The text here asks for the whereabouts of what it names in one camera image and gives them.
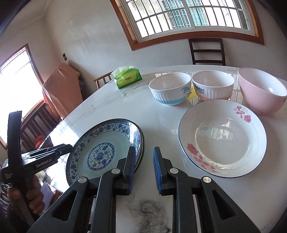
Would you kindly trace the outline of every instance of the orange object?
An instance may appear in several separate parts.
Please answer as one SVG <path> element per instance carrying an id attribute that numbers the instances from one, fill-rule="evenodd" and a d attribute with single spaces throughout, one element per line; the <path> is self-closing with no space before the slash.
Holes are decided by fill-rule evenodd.
<path id="1" fill-rule="evenodd" d="M 34 142 L 35 148 L 38 149 L 39 146 L 43 143 L 43 141 L 44 141 L 44 136 L 43 135 L 38 136 Z"/>
<path id="2" fill-rule="evenodd" d="M 77 74 L 72 67 L 62 63 L 43 84 L 45 103 L 63 119 L 83 102 Z"/>

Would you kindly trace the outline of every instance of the pink rose pattern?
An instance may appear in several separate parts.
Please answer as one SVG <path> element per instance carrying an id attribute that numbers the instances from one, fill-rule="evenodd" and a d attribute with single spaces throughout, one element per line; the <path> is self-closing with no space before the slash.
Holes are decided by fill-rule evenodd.
<path id="1" fill-rule="evenodd" d="M 216 173 L 217 171 L 215 170 L 214 166 L 210 166 L 207 162 L 203 161 L 202 155 L 198 152 L 196 147 L 193 144 L 187 144 L 187 149 L 189 150 L 190 153 L 192 153 L 194 156 L 193 158 L 198 162 L 198 165 L 205 170 L 212 171 Z"/>
<path id="2" fill-rule="evenodd" d="M 237 106 L 237 108 L 234 108 L 234 110 L 236 111 L 236 114 L 240 115 L 241 119 L 243 119 L 247 123 L 251 122 L 251 116 L 245 115 L 245 112 L 241 106 Z"/>

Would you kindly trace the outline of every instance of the metal screw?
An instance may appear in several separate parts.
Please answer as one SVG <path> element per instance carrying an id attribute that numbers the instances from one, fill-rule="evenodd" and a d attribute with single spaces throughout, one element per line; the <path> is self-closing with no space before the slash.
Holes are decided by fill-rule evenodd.
<path id="1" fill-rule="evenodd" d="M 80 177 L 79 179 L 78 179 L 78 182 L 80 183 L 80 184 L 83 184 L 83 183 L 85 183 L 87 181 L 87 178 L 86 177 Z"/>
<path id="2" fill-rule="evenodd" d="M 177 170 L 176 168 L 171 168 L 169 171 L 170 171 L 170 173 L 172 173 L 172 174 L 178 173 L 178 170 Z"/>
<path id="3" fill-rule="evenodd" d="M 203 181 L 204 181 L 205 183 L 210 183 L 210 182 L 211 182 L 211 178 L 208 177 L 208 176 L 205 176 L 205 177 L 203 177 Z"/>
<path id="4" fill-rule="evenodd" d="M 112 173 L 113 174 L 119 174 L 121 171 L 120 171 L 120 169 L 118 169 L 118 168 L 114 168 L 113 170 L 112 170 Z"/>

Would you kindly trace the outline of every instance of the blue rim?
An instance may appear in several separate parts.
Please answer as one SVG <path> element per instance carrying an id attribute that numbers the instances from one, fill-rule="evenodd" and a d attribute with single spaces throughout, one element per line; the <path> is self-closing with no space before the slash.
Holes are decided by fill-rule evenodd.
<path id="1" fill-rule="evenodd" d="M 180 120 L 180 122 L 179 122 L 179 130 L 180 130 L 180 124 L 181 124 L 181 121 L 182 121 L 184 115 L 182 116 L 182 118 L 181 118 L 181 120 Z M 180 137 L 179 137 L 179 143 L 180 143 L 181 149 L 183 150 L 185 156 L 186 156 L 196 167 L 200 168 L 201 170 L 205 171 L 205 172 L 208 173 L 208 174 L 211 174 L 211 175 L 213 175 L 213 176 L 220 177 L 220 178 L 230 179 L 230 178 L 237 178 L 237 177 L 246 176 L 246 175 L 248 175 L 249 173 L 253 172 L 256 168 L 259 167 L 259 165 L 262 163 L 262 161 L 263 161 L 263 159 L 264 159 L 264 156 L 265 156 L 265 155 L 263 156 L 261 162 L 257 165 L 256 168 L 254 168 L 252 171 L 250 171 L 250 172 L 248 172 L 248 173 L 246 173 L 246 174 L 244 174 L 244 175 L 242 175 L 242 176 L 233 176 L 233 177 L 218 176 L 218 175 L 215 175 L 215 174 L 213 174 L 213 173 L 210 173 L 210 172 L 204 170 L 203 168 L 199 167 L 195 162 L 193 162 L 193 161 L 191 160 L 191 158 L 187 155 L 187 153 L 185 152 L 185 150 L 184 150 L 184 148 L 183 148 L 183 146 L 182 146 L 182 143 L 181 143 L 181 141 L 180 141 Z"/>
<path id="2" fill-rule="evenodd" d="M 111 120 L 107 120 L 107 121 L 103 121 L 97 125 L 95 125 L 94 127 L 90 128 L 87 132 L 85 132 L 79 139 L 78 141 L 75 143 L 75 145 L 73 146 L 73 149 L 72 151 L 70 152 L 69 154 L 69 157 L 67 159 L 67 164 L 66 164 L 66 179 L 67 179 L 67 182 L 69 184 L 69 186 L 71 186 L 73 184 L 73 181 L 71 179 L 71 175 L 70 175 L 70 163 L 71 163 L 71 160 L 72 160 L 72 157 L 73 157 L 73 154 L 75 153 L 75 150 L 77 149 L 77 147 L 79 146 L 79 144 L 82 142 L 82 140 L 84 138 L 86 138 L 86 136 L 91 133 L 92 131 L 94 131 L 95 129 L 103 126 L 103 125 L 106 125 L 106 124 L 110 124 L 110 123 L 121 123 L 121 124 L 133 124 L 136 126 L 137 130 L 139 131 L 139 135 L 140 137 L 137 138 L 138 140 L 138 144 L 139 144 L 139 152 L 137 152 L 137 158 L 136 158 L 136 168 L 135 168 L 135 172 L 136 170 L 138 169 L 141 161 L 142 161 L 142 157 L 143 157 L 143 153 L 144 153 L 144 135 L 143 135 L 143 132 L 141 130 L 141 128 L 135 124 L 134 122 L 130 121 L 130 120 L 127 120 L 127 119 L 111 119 Z"/>
<path id="3" fill-rule="evenodd" d="M 166 105 L 169 105 L 169 104 L 180 104 L 182 103 L 183 101 L 185 101 L 187 99 L 187 97 L 183 97 L 181 99 L 178 99 L 178 100 L 170 100 L 170 101 L 165 101 L 165 100 L 159 100 L 156 98 L 156 100 L 158 102 L 160 102 L 161 104 L 166 104 Z"/>

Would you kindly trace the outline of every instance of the human hand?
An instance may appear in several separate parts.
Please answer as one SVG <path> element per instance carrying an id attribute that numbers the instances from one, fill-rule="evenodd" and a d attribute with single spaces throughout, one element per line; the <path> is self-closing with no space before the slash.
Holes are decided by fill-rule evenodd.
<path id="1" fill-rule="evenodd" d="M 29 203 L 29 207 L 31 210 L 33 210 L 33 213 L 40 214 L 45 207 L 45 204 L 43 202 L 44 195 L 41 192 L 41 184 L 39 183 L 39 179 L 36 175 L 34 175 L 31 178 L 31 182 L 32 182 L 33 188 L 27 191 L 26 197 L 28 200 L 31 200 L 31 202 Z M 22 217 L 21 210 L 18 205 L 18 199 L 21 196 L 19 189 L 9 187 L 7 192 L 8 192 L 8 198 L 10 200 L 10 204 L 14 210 L 14 213 Z"/>

